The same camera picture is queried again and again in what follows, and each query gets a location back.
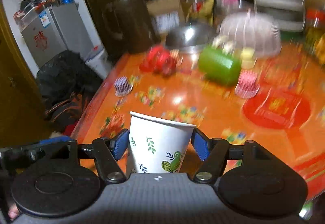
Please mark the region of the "white leaf-pattern paper cup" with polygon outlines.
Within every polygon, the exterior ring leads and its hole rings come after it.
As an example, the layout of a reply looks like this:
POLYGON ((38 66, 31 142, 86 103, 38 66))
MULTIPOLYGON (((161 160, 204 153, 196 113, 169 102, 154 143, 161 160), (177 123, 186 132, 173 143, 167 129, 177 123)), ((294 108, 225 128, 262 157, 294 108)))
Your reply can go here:
POLYGON ((179 172, 196 125, 130 114, 126 175, 179 172))

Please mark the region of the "green plastic cup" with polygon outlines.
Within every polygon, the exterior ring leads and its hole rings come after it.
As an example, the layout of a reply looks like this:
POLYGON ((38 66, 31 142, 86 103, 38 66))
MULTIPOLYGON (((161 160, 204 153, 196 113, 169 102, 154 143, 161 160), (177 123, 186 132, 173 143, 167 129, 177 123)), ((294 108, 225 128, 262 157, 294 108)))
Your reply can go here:
POLYGON ((221 49, 206 46, 198 59, 198 69, 209 80, 232 87, 237 84, 241 72, 241 60, 223 53, 221 49))

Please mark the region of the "purple polka-dot cupcake liner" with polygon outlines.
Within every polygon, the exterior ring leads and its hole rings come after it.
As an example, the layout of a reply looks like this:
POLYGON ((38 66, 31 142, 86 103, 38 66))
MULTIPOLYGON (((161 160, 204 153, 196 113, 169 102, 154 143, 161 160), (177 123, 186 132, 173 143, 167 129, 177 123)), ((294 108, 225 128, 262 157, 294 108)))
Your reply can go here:
POLYGON ((133 84, 128 80, 126 76, 122 76, 115 80, 114 88, 116 90, 115 95, 117 97, 124 97, 132 91, 133 84))

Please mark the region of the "red polka-dot cupcake liner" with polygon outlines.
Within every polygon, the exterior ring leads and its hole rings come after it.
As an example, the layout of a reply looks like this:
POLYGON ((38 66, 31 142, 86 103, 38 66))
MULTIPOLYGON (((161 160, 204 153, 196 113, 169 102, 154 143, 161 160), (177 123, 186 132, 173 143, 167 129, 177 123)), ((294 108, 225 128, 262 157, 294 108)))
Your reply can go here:
POLYGON ((253 98, 259 91, 258 74, 252 70, 242 70, 235 87, 235 94, 243 99, 253 98))

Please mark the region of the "red transparent plastic jar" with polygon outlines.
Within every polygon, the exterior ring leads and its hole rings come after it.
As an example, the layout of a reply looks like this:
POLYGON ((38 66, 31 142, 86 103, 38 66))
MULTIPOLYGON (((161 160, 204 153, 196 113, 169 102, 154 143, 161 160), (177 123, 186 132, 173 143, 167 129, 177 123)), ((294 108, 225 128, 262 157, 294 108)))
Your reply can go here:
POLYGON ((152 72, 169 77, 176 71, 178 58, 178 50, 168 50, 163 45, 155 45, 146 53, 139 69, 142 72, 152 72))

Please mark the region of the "grey small refrigerator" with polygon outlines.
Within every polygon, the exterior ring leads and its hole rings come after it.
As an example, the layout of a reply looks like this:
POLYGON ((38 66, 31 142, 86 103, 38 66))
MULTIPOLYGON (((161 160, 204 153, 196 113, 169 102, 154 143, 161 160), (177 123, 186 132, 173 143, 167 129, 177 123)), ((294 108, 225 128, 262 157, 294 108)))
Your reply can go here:
POLYGON ((39 68, 64 50, 85 59, 94 47, 75 3, 43 9, 25 26, 22 37, 39 68))

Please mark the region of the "steel colander bowl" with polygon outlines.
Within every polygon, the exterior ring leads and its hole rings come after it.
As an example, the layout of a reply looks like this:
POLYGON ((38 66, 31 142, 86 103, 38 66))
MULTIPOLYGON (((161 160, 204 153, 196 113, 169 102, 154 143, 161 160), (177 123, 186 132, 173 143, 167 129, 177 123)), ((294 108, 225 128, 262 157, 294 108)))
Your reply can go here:
POLYGON ((216 29, 206 23, 183 24, 167 33, 165 47, 183 54, 201 53, 216 36, 216 29))

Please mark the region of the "white mesh food cover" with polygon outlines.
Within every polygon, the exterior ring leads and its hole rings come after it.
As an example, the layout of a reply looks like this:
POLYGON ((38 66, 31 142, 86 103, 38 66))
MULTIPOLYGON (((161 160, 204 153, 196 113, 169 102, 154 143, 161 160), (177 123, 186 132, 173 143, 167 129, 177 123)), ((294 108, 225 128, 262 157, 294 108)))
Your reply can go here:
POLYGON ((257 58, 275 57, 282 49, 279 26, 264 13, 230 14, 222 21, 219 33, 241 47, 253 48, 257 58))

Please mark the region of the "brown plastic pitcher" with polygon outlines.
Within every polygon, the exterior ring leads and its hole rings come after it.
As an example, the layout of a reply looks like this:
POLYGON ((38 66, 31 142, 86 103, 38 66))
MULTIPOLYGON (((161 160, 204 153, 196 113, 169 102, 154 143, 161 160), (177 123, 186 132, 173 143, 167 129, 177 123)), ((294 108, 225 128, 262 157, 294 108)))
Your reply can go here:
POLYGON ((156 21, 144 0, 116 0, 102 11, 108 35, 131 54, 143 53, 160 42, 156 21))

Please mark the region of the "cardboard box with label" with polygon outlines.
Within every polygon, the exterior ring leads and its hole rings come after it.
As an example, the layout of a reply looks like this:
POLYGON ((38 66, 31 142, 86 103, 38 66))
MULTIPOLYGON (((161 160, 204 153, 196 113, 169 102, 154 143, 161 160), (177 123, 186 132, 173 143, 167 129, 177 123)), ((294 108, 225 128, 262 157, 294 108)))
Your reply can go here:
POLYGON ((180 0, 154 0, 146 4, 160 35, 168 33, 185 21, 180 0))

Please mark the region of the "red-lid glass jar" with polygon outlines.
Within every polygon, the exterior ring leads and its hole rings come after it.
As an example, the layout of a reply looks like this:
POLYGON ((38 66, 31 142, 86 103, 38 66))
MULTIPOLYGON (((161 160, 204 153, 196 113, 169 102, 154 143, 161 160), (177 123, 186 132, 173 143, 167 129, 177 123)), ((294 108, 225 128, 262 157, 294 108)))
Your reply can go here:
POLYGON ((306 10, 304 49, 310 54, 315 54, 316 45, 324 34, 324 10, 308 8, 306 10))

